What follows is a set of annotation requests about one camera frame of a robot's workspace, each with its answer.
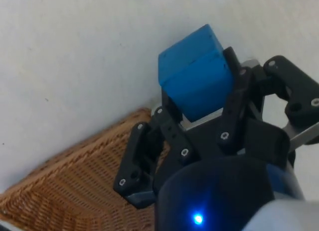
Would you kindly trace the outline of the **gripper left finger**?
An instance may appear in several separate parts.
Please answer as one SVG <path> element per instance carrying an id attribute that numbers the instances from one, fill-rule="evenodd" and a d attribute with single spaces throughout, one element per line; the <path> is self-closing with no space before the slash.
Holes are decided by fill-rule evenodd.
<path id="1" fill-rule="evenodd" d="M 149 122 L 131 130 L 113 189 L 137 209 L 155 203 L 165 182 L 200 159 L 181 127 L 182 113 L 165 91 Z"/>

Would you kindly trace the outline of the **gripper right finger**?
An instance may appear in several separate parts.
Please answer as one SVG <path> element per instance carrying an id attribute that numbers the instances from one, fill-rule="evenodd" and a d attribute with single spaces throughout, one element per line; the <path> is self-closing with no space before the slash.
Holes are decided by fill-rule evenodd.
<path id="1" fill-rule="evenodd" d="M 244 148 L 249 155 L 287 155 L 319 142 L 318 82 L 282 55 L 252 68 L 240 65 L 232 47 L 223 55 L 234 78 L 217 139 L 226 154 Z M 261 118 L 264 98 L 273 94 L 287 102 L 285 128 Z"/>

